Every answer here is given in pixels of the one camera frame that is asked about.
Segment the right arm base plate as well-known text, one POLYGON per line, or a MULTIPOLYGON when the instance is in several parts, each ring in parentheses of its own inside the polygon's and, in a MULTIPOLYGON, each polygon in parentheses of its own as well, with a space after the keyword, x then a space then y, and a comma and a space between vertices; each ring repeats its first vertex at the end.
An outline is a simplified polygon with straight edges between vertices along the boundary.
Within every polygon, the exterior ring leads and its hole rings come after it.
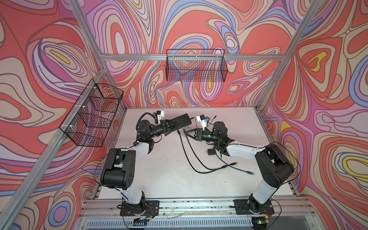
POLYGON ((271 200, 267 200, 264 204, 259 204, 255 200, 235 199, 233 208, 237 215, 269 215, 272 216, 275 211, 271 200))

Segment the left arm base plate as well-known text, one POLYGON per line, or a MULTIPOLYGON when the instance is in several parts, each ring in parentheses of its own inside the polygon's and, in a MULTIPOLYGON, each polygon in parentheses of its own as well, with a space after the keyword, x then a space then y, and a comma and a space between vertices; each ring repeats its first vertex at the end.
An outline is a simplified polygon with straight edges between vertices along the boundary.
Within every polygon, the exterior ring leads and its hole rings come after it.
POLYGON ((122 217, 155 217, 159 214, 160 201, 148 200, 139 204, 128 204, 125 201, 117 205, 122 217))

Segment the aluminium front rail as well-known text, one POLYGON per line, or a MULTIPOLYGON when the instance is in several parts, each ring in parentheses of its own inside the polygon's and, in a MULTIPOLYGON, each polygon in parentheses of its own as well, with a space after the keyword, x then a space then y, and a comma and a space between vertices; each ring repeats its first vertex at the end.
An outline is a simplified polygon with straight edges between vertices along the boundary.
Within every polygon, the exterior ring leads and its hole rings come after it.
POLYGON ((77 230, 321 230, 306 198, 276 196, 259 214, 245 210, 245 197, 148 199, 141 217, 123 213, 120 199, 83 205, 77 230))

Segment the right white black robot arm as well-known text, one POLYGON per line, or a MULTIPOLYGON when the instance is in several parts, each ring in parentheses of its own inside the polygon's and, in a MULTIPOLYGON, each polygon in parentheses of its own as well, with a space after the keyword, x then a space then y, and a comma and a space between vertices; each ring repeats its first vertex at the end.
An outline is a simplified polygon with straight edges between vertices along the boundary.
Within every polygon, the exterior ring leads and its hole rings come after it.
POLYGON ((249 212, 253 214, 261 213, 272 195, 295 172, 292 163, 276 144, 251 146, 236 142, 228 136, 228 129, 223 122, 215 122, 212 130, 205 127, 186 131, 186 137, 212 144, 215 153, 257 164, 262 180, 246 204, 249 212))

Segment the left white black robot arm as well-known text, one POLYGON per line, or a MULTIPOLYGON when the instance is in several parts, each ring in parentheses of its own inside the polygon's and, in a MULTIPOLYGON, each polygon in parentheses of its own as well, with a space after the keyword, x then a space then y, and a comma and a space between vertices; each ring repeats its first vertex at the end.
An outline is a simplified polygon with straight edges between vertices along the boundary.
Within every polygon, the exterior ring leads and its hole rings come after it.
POLYGON ((99 184, 114 189, 122 196, 120 208, 134 215, 146 212, 146 198, 143 191, 133 185, 136 158, 152 152, 153 138, 167 136, 179 127, 179 119, 161 119, 156 113, 144 113, 135 127, 136 141, 127 148, 113 148, 107 153, 99 184))

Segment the black power adapter with cord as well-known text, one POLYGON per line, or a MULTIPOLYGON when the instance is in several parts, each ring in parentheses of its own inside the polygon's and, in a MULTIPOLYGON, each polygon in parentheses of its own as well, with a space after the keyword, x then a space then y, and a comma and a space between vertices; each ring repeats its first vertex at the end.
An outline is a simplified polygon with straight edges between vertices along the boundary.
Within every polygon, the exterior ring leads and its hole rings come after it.
MULTIPOLYGON (((206 121, 207 121, 207 126, 208 126, 210 124, 211 118, 206 117, 206 121)), ((208 156, 213 156, 213 155, 216 155, 216 150, 214 148, 208 149, 207 153, 208 153, 208 156)))

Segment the black network switch box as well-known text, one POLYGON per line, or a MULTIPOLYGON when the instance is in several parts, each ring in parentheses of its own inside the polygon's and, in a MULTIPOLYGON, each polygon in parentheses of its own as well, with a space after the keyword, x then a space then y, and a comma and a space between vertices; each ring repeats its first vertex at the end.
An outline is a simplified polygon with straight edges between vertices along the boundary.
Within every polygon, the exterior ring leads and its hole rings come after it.
POLYGON ((192 124, 192 120, 190 119, 188 114, 183 114, 181 116, 175 117, 168 121, 170 130, 178 130, 189 126, 192 124))

